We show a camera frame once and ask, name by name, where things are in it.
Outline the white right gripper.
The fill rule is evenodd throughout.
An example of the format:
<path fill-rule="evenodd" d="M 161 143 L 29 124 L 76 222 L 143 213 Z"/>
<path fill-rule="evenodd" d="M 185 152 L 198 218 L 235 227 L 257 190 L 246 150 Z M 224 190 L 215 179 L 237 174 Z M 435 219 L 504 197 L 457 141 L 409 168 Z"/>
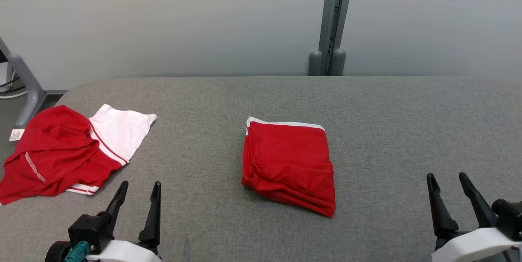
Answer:
<path fill-rule="evenodd" d="M 497 215 L 474 186 L 468 175 L 459 173 L 464 194 L 471 202 L 479 229 L 462 236 L 459 226 L 451 218 L 440 195 L 440 186 L 433 173 L 427 174 L 429 205 L 432 214 L 434 235 L 437 238 L 453 238 L 432 253 L 433 262 L 473 262 L 501 254 L 511 247 L 521 246 L 520 240 L 512 240 L 496 228 Z"/>

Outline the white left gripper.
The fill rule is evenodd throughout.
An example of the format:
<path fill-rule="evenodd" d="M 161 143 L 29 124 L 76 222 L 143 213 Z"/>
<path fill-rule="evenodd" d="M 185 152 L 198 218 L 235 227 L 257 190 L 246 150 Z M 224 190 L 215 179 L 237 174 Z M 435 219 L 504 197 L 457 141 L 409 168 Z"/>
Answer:
<path fill-rule="evenodd" d="M 108 205 L 106 212 L 110 217 L 108 230 L 114 230 L 119 210 L 125 202 L 128 181 L 123 181 Z M 89 254 L 88 262 L 161 262 L 153 251 L 143 247 L 158 247 L 161 242 L 161 183 L 156 181 L 150 196 L 150 208 L 145 227 L 139 234 L 139 244 L 126 240 L 112 240 L 100 254 Z"/>

